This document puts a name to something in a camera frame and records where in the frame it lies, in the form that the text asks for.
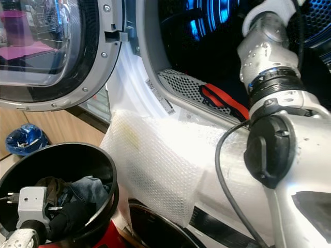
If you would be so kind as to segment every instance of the red object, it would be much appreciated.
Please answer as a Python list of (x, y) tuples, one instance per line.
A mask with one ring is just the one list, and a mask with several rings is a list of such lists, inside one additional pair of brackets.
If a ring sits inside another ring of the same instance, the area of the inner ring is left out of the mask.
[(213, 84), (201, 86), (201, 93), (212, 105), (216, 107), (229, 107), (240, 119), (249, 119), (249, 111), (243, 105), (232, 99), (225, 91)]
[[(40, 245), (39, 248), (62, 248), (61, 243)], [(93, 248), (127, 248), (123, 238), (118, 233), (116, 226), (111, 221), (102, 239)]]

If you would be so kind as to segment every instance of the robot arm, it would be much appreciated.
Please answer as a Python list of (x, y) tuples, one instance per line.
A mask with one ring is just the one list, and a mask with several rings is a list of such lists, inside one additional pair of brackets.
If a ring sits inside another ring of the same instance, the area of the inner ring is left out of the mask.
[(245, 163), (265, 186), (276, 248), (331, 247), (331, 116), (300, 80), (298, 58), (288, 50), (288, 15), (258, 10), (246, 33), (253, 18), (245, 20), (238, 47), (252, 105)]

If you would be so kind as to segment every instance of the bubble wrap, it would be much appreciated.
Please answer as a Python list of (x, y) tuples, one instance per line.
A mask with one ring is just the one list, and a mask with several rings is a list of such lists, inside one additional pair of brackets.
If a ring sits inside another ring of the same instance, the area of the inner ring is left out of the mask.
[(202, 174), (206, 167), (214, 167), (215, 147), (224, 132), (193, 122), (116, 111), (101, 148), (114, 159), (118, 181), (133, 198), (185, 227)]

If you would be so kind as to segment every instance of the door glass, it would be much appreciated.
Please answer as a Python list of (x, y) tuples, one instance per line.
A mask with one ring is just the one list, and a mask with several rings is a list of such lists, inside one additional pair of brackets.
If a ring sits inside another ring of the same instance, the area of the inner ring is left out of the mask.
[(80, 39), (73, 47), (68, 1), (0, 0), (0, 85), (50, 86), (72, 69)]

